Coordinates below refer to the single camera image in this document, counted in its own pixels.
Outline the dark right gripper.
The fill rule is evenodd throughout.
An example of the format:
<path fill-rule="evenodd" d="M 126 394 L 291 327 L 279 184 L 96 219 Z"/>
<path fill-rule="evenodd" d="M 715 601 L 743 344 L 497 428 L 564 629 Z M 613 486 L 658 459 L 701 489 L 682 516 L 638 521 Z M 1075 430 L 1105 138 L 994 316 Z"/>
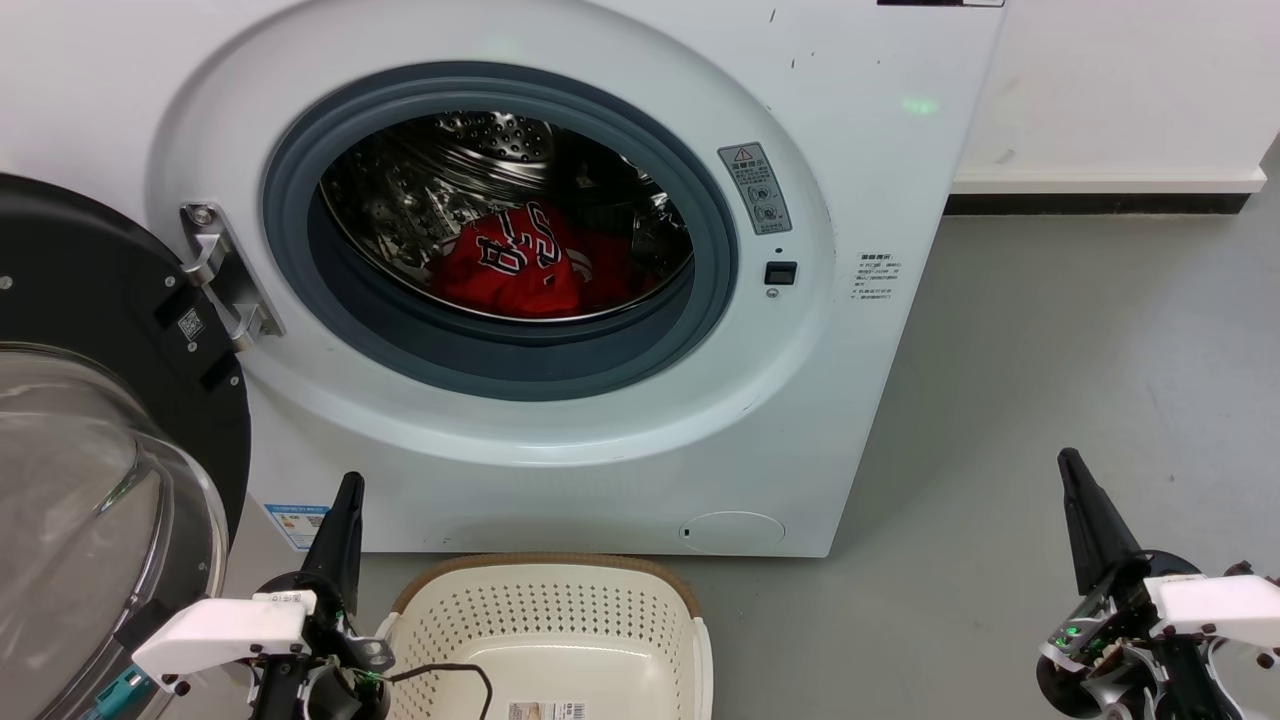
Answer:
<path fill-rule="evenodd" d="M 1080 603 L 1041 647 L 1036 682 L 1073 719 L 1224 719 L 1207 632 L 1169 629 L 1149 580 L 1185 580 L 1196 566 L 1140 551 L 1076 448 L 1059 452 L 1062 506 Z"/>

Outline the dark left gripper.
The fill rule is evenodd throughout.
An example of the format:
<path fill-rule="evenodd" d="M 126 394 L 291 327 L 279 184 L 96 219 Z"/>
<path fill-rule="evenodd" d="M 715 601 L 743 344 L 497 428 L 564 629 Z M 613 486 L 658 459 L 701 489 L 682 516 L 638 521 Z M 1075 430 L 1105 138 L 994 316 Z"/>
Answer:
<path fill-rule="evenodd" d="M 315 610 L 284 650 L 250 655 L 252 719 L 384 719 L 389 692 L 374 674 L 390 667 L 384 641 L 353 628 L 364 541 L 365 478 L 343 475 L 300 571 L 260 587 L 266 594 L 310 591 Z"/>

